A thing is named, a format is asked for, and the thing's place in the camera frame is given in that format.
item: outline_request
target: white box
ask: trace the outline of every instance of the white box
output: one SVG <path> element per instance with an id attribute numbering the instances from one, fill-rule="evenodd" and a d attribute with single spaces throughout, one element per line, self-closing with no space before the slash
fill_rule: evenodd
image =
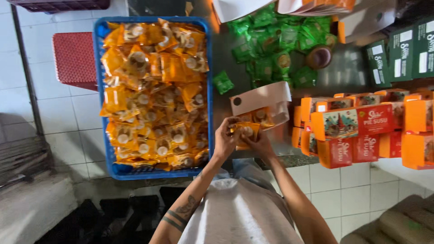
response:
<path id="1" fill-rule="evenodd" d="M 234 116 L 269 107 L 271 119 L 275 126 L 289 120 L 288 102 L 291 102 L 291 91 L 285 81 L 269 84 L 254 90 L 230 97 L 230 106 Z"/>

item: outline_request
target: person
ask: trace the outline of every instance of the person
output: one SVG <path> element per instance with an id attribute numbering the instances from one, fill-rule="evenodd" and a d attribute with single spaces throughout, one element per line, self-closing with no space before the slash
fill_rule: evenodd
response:
<path id="1" fill-rule="evenodd" d="M 337 244 L 317 209 L 279 162 L 267 135 L 259 131 L 258 141 L 253 142 L 241 130 L 230 134 L 230 125 L 237 121 L 237 117 L 225 118 L 216 130 L 210 161 L 163 216 L 150 243 Z M 239 139 L 271 168 L 283 199 L 252 158 L 233 160 L 234 178 L 220 168 Z"/>

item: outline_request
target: red stool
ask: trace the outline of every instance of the red stool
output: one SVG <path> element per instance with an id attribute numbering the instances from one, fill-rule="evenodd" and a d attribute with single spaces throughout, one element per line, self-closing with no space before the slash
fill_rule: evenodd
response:
<path id="1" fill-rule="evenodd" d="M 53 50 L 60 83 L 98 91 L 92 32 L 56 33 Z"/>

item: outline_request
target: hand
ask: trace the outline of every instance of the hand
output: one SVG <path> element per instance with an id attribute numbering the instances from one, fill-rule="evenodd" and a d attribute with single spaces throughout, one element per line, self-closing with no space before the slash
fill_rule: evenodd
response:
<path id="1" fill-rule="evenodd" d="M 245 135 L 241 135 L 241 139 L 249 145 L 254 151 L 259 153 L 259 156 L 265 160 L 270 157 L 275 157 L 276 154 L 273 151 L 273 148 L 271 147 L 270 140 L 268 139 L 267 134 L 260 129 L 258 133 L 258 141 L 253 142 Z"/>
<path id="2" fill-rule="evenodd" d="M 240 139 L 241 130 L 236 130 L 233 135 L 230 135 L 230 126 L 240 121 L 238 117 L 227 117 L 223 120 L 220 127 L 216 130 L 216 146 L 214 155 L 222 157 L 224 160 L 229 157 Z"/>

